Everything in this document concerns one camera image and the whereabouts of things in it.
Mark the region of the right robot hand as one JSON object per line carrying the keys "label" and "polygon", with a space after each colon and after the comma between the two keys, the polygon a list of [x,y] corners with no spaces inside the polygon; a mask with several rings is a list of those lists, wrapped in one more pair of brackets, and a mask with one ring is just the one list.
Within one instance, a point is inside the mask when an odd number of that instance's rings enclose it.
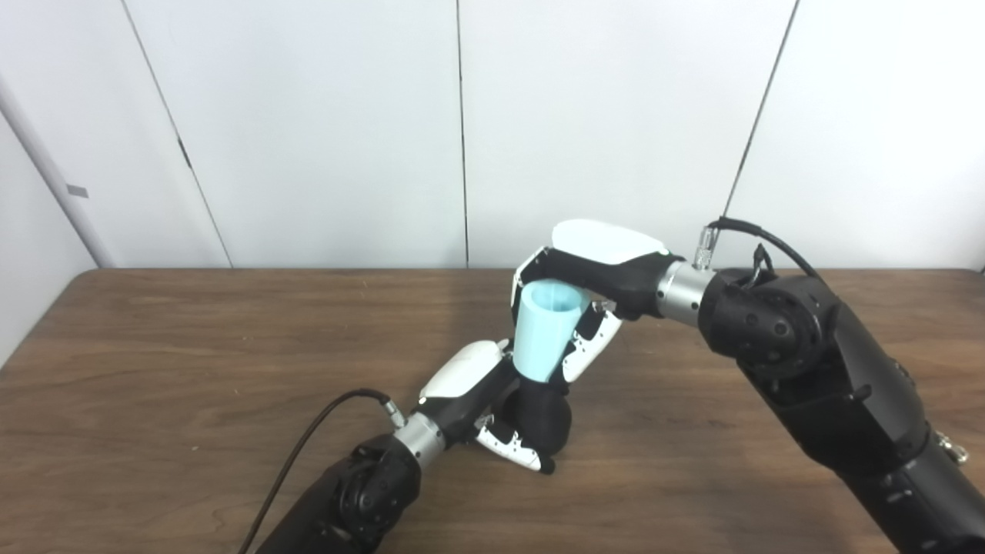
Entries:
{"label": "right robot hand", "polygon": [[642,232],[590,219],[556,225],[551,243],[513,273],[513,364],[566,389],[626,320],[659,318],[658,284],[682,261]]}

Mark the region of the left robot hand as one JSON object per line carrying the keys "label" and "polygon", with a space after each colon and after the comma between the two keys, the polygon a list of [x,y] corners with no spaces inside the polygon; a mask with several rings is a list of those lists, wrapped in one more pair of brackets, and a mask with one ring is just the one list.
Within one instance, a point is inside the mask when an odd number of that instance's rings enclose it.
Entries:
{"label": "left robot hand", "polygon": [[479,444],[497,456],[551,476],[556,464],[523,438],[506,416],[506,397],[516,389],[513,341],[479,340],[462,347],[419,393],[409,426],[422,425],[422,464],[460,444]]}

